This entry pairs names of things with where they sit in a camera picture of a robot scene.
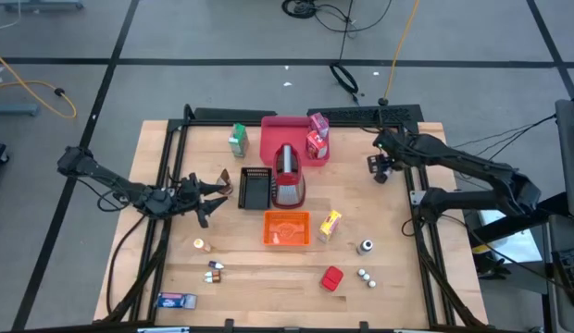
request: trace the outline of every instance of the wheel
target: wheel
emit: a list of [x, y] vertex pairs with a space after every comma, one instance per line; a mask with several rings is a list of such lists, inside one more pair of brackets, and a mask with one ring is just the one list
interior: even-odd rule
[[1, 164], [9, 162], [9, 155], [6, 152], [3, 152], [3, 154], [1, 154], [0, 162]]

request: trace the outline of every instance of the green box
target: green box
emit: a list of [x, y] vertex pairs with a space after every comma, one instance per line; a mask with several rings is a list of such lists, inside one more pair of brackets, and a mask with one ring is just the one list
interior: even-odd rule
[[242, 124], [233, 124], [228, 142], [230, 143], [231, 152], [234, 156], [245, 157], [249, 144], [246, 127]]

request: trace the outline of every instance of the yellow cable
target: yellow cable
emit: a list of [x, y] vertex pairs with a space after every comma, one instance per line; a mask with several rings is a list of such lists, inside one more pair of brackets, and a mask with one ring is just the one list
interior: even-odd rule
[[67, 103], [69, 103], [69, 105], [71, 106], [71, 109], [73, 110], [73, 114], [70, 116], [67, 115], [63, 115], [62, 113], [56, 111], [56, 109], [54, 109], [51, 105], [49, 105], [47, 102], [44, 101], [44, 99], [40, 98], [40, 96], [38, 96], [36, 94], [36, 92], [34, 92], [32, 89], [30, 89], [30, 87], [28, 87], [28, 84], [26, 83], [30, 83], [30, 84], [41, 84], [43, 86], [49, 87], [51, 88], [53, 91], [56, 90], [56, 87], [53, 86], [50, 83], [44, 82], [44, 81], [40, 81], [40, 80], [22, 80], [18, 73], [16, 73], [15, 70], [13, 70], [13, 68], [11, 68], [7, 62], [5, 60], [3, 60], [3, 58], [0, 56], [0, 63], [3, 64], [3, 66], [5, 68], [7, 68], [7, 70], [16, 78], [17, 82], [9, 82], [9, 83], [2, 83], [0, 84], [0, 88], [5, 88], [5, 87], [11, 87], [11, 86], [15, 86], [15, 85], [21, 85], [25, 90], [28, 91], [28, 93], [30, 93], [30, 95], [32, 95], [32, 97], [34, 97], [38, 102], [40, 102], [40, 104], [44, 105], [44, 107], [46, 107], [47, 109], [53, 111], [54, 113], [56, 113], [57, 115], [59, 115], [60, 117], [63, 118], [75, 118], [77, 116], [77, 108], [75, 107], [75, 104], [73, 104], [73, 102], [71, 102], [71, 100], [64, 94], [62, 93], [60, 97], [65, 98], [65, 100], [67, 101]]
[[398, 59], [398, 54], [400, 53], [400, 49], [402, 48], [402, 43], [405, 41], [406, 35], [410, 30], [410, 25], [413, 23], [413, 19], [415, 18], [415, 13], [417, 12], [418, 3], [420, 0], [415, 0], [415, 5], [413, 6], [413, 11], [410, 13], [410, 17], [406, 21], [405, 31], [402, 33], [402, 37], [400, 38], [400, 42], [398, 42], [398, 47], [396, 47], [396, 53], [394, 54], [394, 59], [392, 60], [392, 67], [390, 68], [390, 77], [388, 78], [388, 85], [386, 86], [386, 92], [383, 95], [383, 99], [388, 98], [388, 93], [390, 92], [390, 87], [392, 86], [392, 78], [394, 76], [394, 69], [396, 68], [396, 60]]

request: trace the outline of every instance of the red appliance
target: red appliance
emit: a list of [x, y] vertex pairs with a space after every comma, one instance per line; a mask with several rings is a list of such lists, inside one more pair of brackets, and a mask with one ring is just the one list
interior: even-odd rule
[[300, 207], [306, 198], [306, 181], [297, 151], [284, 143], [273, 159], [272, 202], [276, 207], [291, 209]]

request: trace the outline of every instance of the blue package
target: blue package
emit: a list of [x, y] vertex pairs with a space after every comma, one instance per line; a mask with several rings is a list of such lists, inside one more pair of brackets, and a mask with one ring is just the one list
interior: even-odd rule
[[178, 292], [160, 292], [157, 295], [157, 307], [194, 310], [195, 306], [196, 295]]

